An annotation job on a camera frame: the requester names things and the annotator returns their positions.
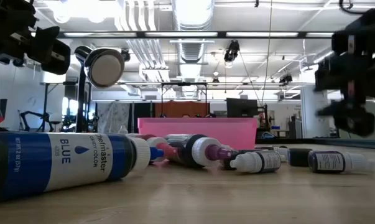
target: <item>computer monitor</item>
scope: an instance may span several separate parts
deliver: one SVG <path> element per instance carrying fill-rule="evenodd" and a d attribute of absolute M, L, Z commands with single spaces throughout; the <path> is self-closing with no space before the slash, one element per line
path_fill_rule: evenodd
<path fill-rule="evenodd" d="M 252 118 L 258 115 L 257 100 L 227 98 L 228 118 Z"/>

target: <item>pink plastic bin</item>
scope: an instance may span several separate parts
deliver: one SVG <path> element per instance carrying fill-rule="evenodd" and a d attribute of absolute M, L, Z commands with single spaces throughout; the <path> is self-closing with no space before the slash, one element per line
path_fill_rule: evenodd
<path fill-rule="evenodd" d="M 254 118 L 139 118 L 139 134 L 204 134 L 233 149 L 254 149 Z"/>

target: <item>table surface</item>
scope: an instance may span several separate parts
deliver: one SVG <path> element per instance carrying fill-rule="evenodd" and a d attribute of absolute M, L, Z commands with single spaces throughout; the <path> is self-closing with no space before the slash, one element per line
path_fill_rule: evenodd
<path fill-rule="evenodd" d="M 375 149 L 295 145 L 362 153 Z M 375 223 L 375 174 L 275 174 L 150 166 L 123 181 L 0 203 L 0 223 Z"/>

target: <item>cable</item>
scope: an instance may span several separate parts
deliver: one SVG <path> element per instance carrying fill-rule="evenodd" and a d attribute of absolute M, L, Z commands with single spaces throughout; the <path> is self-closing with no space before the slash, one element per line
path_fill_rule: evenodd
<path fill-rule="evenodd" d="M 249 72 L 248 72 L 247 66 L 245 65 L 243 54 L 241 53 L 241 51 L 239 51 L 239 54 L 240 54 L 240 56 L 241 56 L 241 60 L 243 61 L 243 65 L 244 65 L 244 68 L 245 68 L 245 72 L 247 73 L 247 76 L 248 76 L 248 78 L 249 78 L 249 82 L 250 82 L 251 85 L 252 85 L 252 89 L 254 89 L 254 92 L 255 92 L 256 98 L 257 98 L 259 104 L 260 104 L 261 106 L 263 106 L 263 101 L 261 102 L 261 101 L 259 100 L 259 96 L 258 96 L 257 93 L 256 93 L 255 86 L 254 86 L 254 84 L 253 84 L 253 82 L 252 82 L 252 80 L 251 80 L 251 76 L 249 75 Z"/>
<path fill-rule="evenodd" d="M 365 12 L 359 12 L 359 11 L 351 11 L 350 9 L 353 8 L 353 3 L 351 2 L 351 0 L 349 0 L 349 6 L 347 8 L 345 8 L 343 6 L 343 0 L 339 0 L 339 8 L 348 13 L 348 14 L 353 14 L 353 15 L 363 15 Z"/>
<path fill-rule="evenodd" d="M 270 7 L 273 6 L 273 0 L 270 2 Z M 267 81 L 267 73 L 269 71 L 269 57 L 270 57 L 270 37 L 271 37 L 271 30 L 272 30 L 272 15 L 273 15 L 273 8 L 270 9 L 270 21 L 269 21 L 269 44 L 267 45 L 267 60 L 266 60 L 266 76 L 264 77 L 264 85 L 263 85 L 263 93 L 262 93 L 262 102 L 261 106 L 263 105 L 264 99 L 264 92 L 266 91 L 266 81 Z"/>

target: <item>purple bottle cap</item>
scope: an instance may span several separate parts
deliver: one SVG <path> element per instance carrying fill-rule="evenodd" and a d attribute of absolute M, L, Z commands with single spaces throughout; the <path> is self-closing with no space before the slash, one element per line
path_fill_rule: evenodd
<path fill-rule="evenodd" d="M 210 145 L 205 150 L 205 155 L 207 159 L 217 161 L 220 159 L 230 159 L 231 151 L 217 145 Z"/>

